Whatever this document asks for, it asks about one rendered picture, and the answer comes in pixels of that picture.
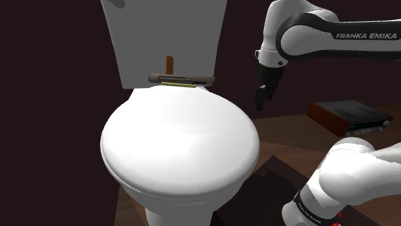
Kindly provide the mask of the thin yellow-green bar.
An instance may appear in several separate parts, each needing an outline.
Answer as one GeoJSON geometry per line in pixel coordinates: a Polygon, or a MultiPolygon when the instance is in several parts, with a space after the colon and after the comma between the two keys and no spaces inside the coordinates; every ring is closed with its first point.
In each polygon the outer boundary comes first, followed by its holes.
{"type": "Polygon", "coordinates": [[[188,83],[171,83],[171,82],[162,82],[161,85],[164,86],[171,86],[171,87],[188,87],[188,88],[196,88],[196,85],[194,84],[188,84],[188,83]]]}

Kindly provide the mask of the grey-brown long flat tool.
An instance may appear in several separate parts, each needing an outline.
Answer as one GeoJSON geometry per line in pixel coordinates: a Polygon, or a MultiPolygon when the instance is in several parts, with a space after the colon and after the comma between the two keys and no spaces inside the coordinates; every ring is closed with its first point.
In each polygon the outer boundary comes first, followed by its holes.
{"type": "Polygon", "coordinates": [[[176,74],[155,74],[151,73],[148,76],[150,83],[176,83],[186,85],[200,85],[200,86],[212,86],[215,77],[210,76],[183,76],[176,74]]]}

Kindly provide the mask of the white toilet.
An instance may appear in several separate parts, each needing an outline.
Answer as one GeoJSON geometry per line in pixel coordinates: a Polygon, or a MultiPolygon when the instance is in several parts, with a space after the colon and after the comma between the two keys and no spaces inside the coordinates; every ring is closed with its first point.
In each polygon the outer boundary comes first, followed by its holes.
{"type": "Polygon", "coordinates": [[[227,0],[100,0],[129,99],[106,122],[102,159],[146,211],[149,226],[210,226],[254,169],[249,117],[206,86],[150,83],[174,73],[213,77],[227,0]]]}

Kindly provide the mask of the black and brown audio receiver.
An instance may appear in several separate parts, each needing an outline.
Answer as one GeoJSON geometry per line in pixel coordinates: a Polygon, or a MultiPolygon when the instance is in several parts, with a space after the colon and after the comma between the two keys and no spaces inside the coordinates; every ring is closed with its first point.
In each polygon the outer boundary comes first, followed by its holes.
{"type": "Polygon", "coordinates": [[[394,119],[356,100],[312,103],[306,115],[338,137],[380,132],[394,119]]]}

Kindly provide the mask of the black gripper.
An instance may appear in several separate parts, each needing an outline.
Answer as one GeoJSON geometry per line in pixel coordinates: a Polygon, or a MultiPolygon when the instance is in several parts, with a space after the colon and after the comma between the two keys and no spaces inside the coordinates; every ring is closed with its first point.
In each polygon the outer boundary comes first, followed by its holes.
{"type": "Polygon", "coordinates": [[[274,92],[278,87],[278,84],[282,78],[284,67],[267,67],[262,64],[258,64],[258,76],[261,81],[260,87],[256,89],[254,95],[254,102],[256,104],[256,110],[261,112],[265,103],[265,92],[266,99],[271,101],[274,92]]]}

